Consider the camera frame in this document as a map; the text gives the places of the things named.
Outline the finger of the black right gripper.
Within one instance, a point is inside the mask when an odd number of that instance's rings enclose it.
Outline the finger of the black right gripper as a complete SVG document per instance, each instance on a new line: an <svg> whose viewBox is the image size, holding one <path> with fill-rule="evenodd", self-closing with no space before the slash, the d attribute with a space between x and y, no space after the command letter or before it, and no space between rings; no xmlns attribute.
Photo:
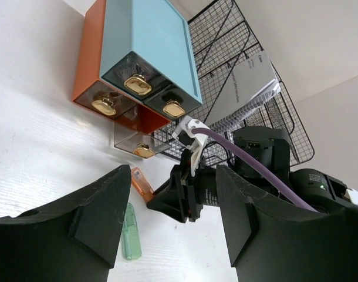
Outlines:
<svg viewBox="0 0 358 282"><path fill-rule="evenodd" d="M172 168L170 178L157 189L146 206L180 223L200 218L203 205L197 203L194 178L186 164Z"/></svg>

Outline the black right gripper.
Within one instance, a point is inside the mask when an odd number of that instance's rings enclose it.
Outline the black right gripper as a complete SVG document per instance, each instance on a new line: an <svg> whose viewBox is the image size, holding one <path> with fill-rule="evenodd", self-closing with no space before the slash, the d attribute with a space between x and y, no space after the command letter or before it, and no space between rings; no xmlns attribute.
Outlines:
<svg viewBox="0 0 358 282"><path fill-rule="evenodd" d="M261 176L263 176L270 184L272 184L277 190L279 190L287 199L291 199L291 189L277 176L275 176L268 168L266 168L261 162L256 160L253 156L239 148L238 146L231 143L226 138L220 136L209 128L193 128L193 134L203 134L207 135L218 143L223 145L237 157L242 159L245 163L251 166L254 170L256 170Z"/></svg>

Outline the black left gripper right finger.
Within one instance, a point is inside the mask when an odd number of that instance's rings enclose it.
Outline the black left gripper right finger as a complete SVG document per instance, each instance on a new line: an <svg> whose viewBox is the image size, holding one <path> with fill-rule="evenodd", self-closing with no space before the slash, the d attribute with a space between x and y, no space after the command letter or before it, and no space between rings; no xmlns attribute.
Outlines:
<svg viewBox="0 0 358 282"><path fill-rule="evenodd" d="M255 211L253 223L222 221L239 281L358 281L358 205L309 211L243 182L226 166L216 170L216 183Z"/></svg>

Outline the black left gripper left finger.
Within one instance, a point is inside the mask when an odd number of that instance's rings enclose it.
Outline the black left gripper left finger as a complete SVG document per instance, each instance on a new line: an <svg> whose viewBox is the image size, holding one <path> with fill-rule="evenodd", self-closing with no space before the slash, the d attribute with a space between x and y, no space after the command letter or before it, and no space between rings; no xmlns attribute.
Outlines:
<svg viewBox="0 0 358 282"><path fill-rule="evenodd" d="M130 186L124 164L48 204L0 217L0 281L106 281Z"/></svg>

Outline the orange highlighter marker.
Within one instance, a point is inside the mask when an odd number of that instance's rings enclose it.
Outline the orange highlighter marker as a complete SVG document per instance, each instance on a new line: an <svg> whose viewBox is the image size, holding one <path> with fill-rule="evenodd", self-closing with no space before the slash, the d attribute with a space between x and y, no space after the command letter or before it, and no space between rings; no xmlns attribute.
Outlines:
<svg viewBox="0 0 358 282"><path fill-rule="evenodd" d="M145 203L155 197L152 186L138 167L131 170L131 183Z"/></svg>

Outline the green highlighter marker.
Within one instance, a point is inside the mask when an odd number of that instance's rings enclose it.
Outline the green highlighter marker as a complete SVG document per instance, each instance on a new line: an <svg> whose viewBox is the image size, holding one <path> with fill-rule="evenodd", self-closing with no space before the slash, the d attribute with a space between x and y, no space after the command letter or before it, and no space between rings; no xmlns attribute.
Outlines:
<svg viewBox="0 0 358 282"><path fill-rule="evenodd" d="M131 203L127 204L122 228L123 255L128 261L141 257L141 243L137 226L136 214Z"/></svg>

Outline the white Canon paper booklet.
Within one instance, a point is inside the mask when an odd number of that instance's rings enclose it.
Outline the white Canon paper booklet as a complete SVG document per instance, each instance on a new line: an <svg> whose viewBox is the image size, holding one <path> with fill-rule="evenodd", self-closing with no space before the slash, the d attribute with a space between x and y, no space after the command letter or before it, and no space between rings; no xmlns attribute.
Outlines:
<svg viewBox="0 0 358 282"><path fill-rule="evenodd" d="M244 119L281 91L271 60L265 51L237 64L216 98L205 124Z"/></svg>

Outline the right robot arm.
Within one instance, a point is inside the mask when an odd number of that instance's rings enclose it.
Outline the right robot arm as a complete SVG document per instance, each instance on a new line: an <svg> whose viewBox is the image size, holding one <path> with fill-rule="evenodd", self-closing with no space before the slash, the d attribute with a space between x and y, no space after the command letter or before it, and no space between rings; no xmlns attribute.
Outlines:
<svg viewBox="0 0 358 282"><path fill-rule="evenodd" d="M284 191L291 190L315 210L330 214L338 207L350 207L347 186L334 177L313 169L290 170L290 140L283 129L263 126L243 127L233 132L228 140L215 132L209 145L218 145L233 153L236 148L243 150L244 156L234 156L228 167L240 175L243 189L256 186L282 201L288 199ZM204 206L217 206L222 211L224 222L242 219L255 222L255 211L250 203L242 204L236 196L226 191L223 184L216 183L216 169L203 164L190 171L190 157L193 153L186 149L180 164L175 165L170 178L161 185L147 202L147 208L185 223L200 218Z"/></svg>

